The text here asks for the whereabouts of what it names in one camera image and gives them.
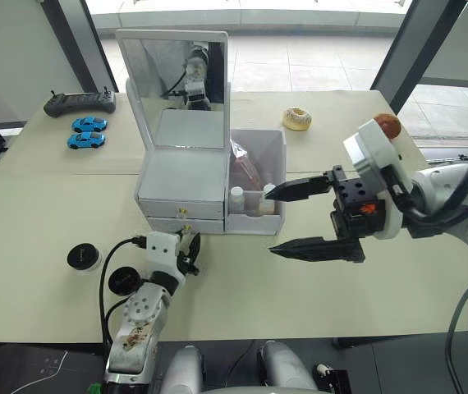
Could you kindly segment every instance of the remote controller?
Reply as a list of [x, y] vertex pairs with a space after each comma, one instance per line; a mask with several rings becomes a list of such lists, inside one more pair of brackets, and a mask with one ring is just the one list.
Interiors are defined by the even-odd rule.
[[58, 117], [63, 113], [81, 111], [83, 109], [102, 110], [112, 113], [116, 110], [116, 95], [104, 87], [103, 92], [83, 94], [55, 94], [44, 104], [44, 111], [50, 117]]

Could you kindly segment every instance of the beige tabletop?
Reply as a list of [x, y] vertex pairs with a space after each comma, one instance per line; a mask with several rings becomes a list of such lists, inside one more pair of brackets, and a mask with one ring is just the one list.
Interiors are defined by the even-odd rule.
[[[281, 107], [316, 102], [321, 108], [322, 103], [343, 95], [357, 106], [352, 116], [336, 113], [337, 107], [333, 108], [333, 117], [342, 119], [342, 123], [333, 123], [333, 127], [327, 119], [320, 119], [324, 127], [313, 124], [302, 136], [287, 132], [289, 169], [325, 169], [334, 163], [344, 163], [345, 167], [349, 163], [343, 150], [341, 157], [334, 152], [340, 149], [343, 138], [367, 120], [365, 113], [361, 114], [364, 119], [357, 115], [362, 111], [359, 97], [365, 106], [377, 102], [376, 107], [371, 105], [369, 117], [388, 109], [378, 93], [345, 93], [276, 94], [281, 96]], [[268, 103], [262, 102], [272, 99], [273, 94], [237, 94], [232, 100], [233, 126], [264, 126], [256, 123], [260, 118], [268, 118], [265, 126], [277, 126], [279, 121], [275, 116], [281, 107], [265, 109]], [[245, 102], [259, 105], [264, 116], [258, 117], [253, 106], [244, 110]], [[140, 143], [139, 136], [134, 136], [137, 129], [126, 119], [126, 103], [122, 102], [121, 107], [114, 115], [134, 129], [119, 128], [127, 130], [121, 134], [120, 146], [139, 156], [140, 149], [128, 145]], [[244, 114], [253, 123], [242, 125], [240, 119]], [[115, 121], [114, 115], [109, 117], [112, 121], [109, 135], [117, 133], [117, 125], [121, 124]], [[132, 198], [137, 169], [134, 170], [132, 161], [124, 159], [130, 157], [125, 151], [118, 152], [117, 147], [110, 150], [110, 137], [102, 149], [85, 149], [84, 157], [72, 156], [71, 160], [62, 160], [62, 165], [60, 150], [53, 144], [49, 156], [28, 148], [32, 143], [33, 148], [38, 142], [45, 143], [44, 138], [32, 140], [32, 135], [53, 133], [53, 130], [63, 132], [57, 126], [62, 118], [49, 120], [55, 125], [53, 130], [46, 127], [47, 120], [38, 111], [5, 157], [6, 161], [0, 162], [0, 341], [100, 341], [99, 270], [75, 272], [67, 266], [66, 255], [72, 246], [81, 242], [92, 242], [107, 253], [121, 239], [148, 233], [148, 224]], [[321, 138], [319, 133], [331, 138]], [[311, 142], [307, 144], [301, 138]], [[57, 139], [57, 143], [65, 141], [66, 137]], [[322, 147], [312, 146], [317, 144], [315, 141], [323, 141]], [[405, 132], [396, 144], [404, 156], [404, 165], [424, 165]], [[295, 155], [299, 160], [302, 149], [304, 156], [309, 156], [303, 161], [303, 167], [295, 163]], [[34, 162], [37, 158], [43, 161], [43, 166]], [[309, 175], [314, 174], [289, 173], [287, 178]], [[468, 247], [451, 236], [412, 240], [402, 231], [389, 241], [369, 238], [363, 241], [366, 260], [362, 264], [306, 263], [283, 259], [267, 251], [269, 246], [302, 236], [333, 239], [328, 216], [332, 201], [331, 195], [319, 195], [287, 204], [286, 221], [279, 236], [203, 236], [197, 262], [201, 274], [189, 277], [186, 286], [175, 294], [162, 339], [373, 336], [445, 331], [468, 283]], [[115, 254], [108, 271], [122, 265], [145, 273], [145, 252], [131, 245], [123, 247]], [[118, 300], [109, 291], [105, 298], [107, 306]], [[116, 316], [111, 321], [113, 332], [117, 325]], [[459, 328], [467, 325], [468, 314], [463, 314]]]

